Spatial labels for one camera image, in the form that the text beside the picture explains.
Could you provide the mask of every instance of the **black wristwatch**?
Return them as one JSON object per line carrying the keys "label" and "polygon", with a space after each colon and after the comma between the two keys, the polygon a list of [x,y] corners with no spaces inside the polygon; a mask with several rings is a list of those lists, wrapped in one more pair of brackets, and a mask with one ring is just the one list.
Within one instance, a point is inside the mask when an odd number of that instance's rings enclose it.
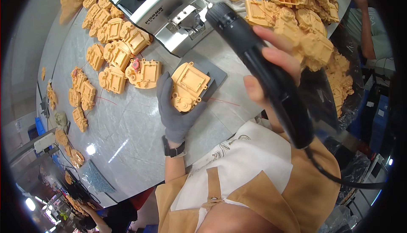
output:
{"label": "black wristwatch", "polygon": [[164,145],[164,155],[165,156],[170,156],[171,158],[175,157],[175,156],[181,154],[185,149],[185,141],[177,148],[170,148],[170,145],[168,144],[168,140],[165,137],[165,135],[163,135],[161,137],[161,139],[162,139],[162,144]]}

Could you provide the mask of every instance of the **gray work glove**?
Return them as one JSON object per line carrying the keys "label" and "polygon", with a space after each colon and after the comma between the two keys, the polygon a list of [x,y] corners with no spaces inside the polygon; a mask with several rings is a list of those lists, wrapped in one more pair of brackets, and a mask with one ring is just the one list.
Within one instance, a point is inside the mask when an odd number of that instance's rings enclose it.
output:
{"label": "gray work glove", "polygon": [[191,129],[195,120],[206,108],[206,102],[199,102],[190,112],[181,114],[171,103],[173,79],[165,72],[157,82],[158,110],[161,122],[165,126],[167,140],[174,143],[185,141],[185,135]]}

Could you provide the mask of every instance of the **machine label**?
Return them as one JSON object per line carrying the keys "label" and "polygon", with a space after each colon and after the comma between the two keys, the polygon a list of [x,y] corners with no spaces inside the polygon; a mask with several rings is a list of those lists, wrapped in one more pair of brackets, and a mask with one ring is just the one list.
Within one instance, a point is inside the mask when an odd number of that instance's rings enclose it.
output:
{"label": "machine label", "polygon": [[162,6],[160,8],[158,8],[158,10],[155,11],[155,13],[153,15],[151,15],[151,17],[145,22],[147,25],[150,24],[150,22],[152,20],[154,20],[160,13],[162,12]]}

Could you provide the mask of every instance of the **green shirt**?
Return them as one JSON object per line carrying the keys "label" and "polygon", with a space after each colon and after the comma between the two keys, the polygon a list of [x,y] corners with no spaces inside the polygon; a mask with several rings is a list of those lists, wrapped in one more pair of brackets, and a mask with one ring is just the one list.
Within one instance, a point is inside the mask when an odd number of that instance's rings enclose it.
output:
{"label": "green shirt", "polygon": [[[375,8],[369,7],[369,18],[376,59],[392,57],[393,53],[389,37]],[[342,23],[353,40],[362,46],[362,11],[350,8],[343,16]]]}

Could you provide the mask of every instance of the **worker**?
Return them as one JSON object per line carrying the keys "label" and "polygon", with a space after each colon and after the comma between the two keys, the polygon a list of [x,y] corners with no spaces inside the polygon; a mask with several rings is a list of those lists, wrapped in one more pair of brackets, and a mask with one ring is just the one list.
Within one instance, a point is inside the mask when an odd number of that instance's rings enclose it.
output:
{"label": "worker", "polygon": [[[263,56],[299,85],[300,63],[292,56],[291,44],[266,28],[253,30],[274,45],[263,48]],[[157,98],[166,128],[166,158],[165,183],[155,191],[158,232],[316,232],[333,210],[340,185],[289,143],[257,79],[245,76],[243,82],[248,97],[265,109],[271,130],[246,122],[186,174],[183,156],[192,148],[185,147],[185,136],[206,103],[181,114],[170,101],[172,78],[168,72],[160,77]],[[336,159],[317,138],[309,147],[326,171],[340,177]]]}
{"label": "worker", "polygon": [[370,60],[391,58],[390,41],[376,9],[368,7],[368,0],[353,1],[358,8],[349,7],[341,23],[361,47],[363,57]]}
{"label": "worker", "polygon": [[81,208],[89,214],[79,221],[77,228],[81,230],[91,230],[97,226],[100,233],[126,233],[131,221],[137,220],[137,210],[129,200],[109,207],[104,218],[87,204],[82,204]]}

